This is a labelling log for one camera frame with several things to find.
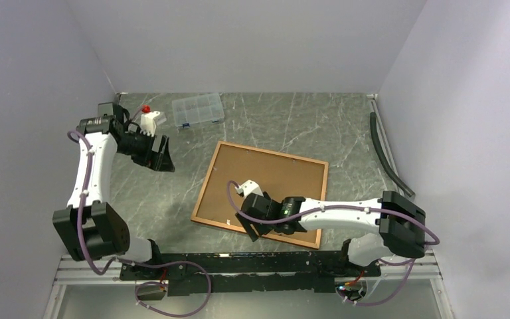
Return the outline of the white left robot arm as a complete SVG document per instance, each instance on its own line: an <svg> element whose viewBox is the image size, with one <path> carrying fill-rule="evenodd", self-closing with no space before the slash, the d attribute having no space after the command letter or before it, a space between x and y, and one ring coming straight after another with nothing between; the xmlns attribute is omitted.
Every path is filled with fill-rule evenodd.
<svg viewBox="0 0 510 319"><path fill-rule="evenodd" d="M68 133L78 144L80 159L66 208L55 211L52 224L68 254L76 261L93 262L119 257L137 263L148 279L163 272L163 259L155 255L154 242L131 236L127 223L110 205L110 180L116 154L160 172L173 172L169 138L158 135L166 121L163 112L142 106L135 115L113 102L98 105L98 114L86 118Z"/></svg>

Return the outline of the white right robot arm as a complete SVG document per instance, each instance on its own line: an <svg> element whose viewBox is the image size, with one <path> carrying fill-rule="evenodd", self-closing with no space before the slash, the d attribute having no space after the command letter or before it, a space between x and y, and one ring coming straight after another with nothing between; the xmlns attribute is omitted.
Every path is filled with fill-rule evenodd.
<svg viewBox="0 0 510 319"><path fill-rule="evenodd" d="M262 191L236 189L242 198L236 218L253 241L270 232L292 235L318 229L349 229L363 236L353 238L339 257L339 268L348 276L384 257L420 259L426 252L426 214L395 191L377 199L343 202L308 197L287 197L281 202Z"/></svg>

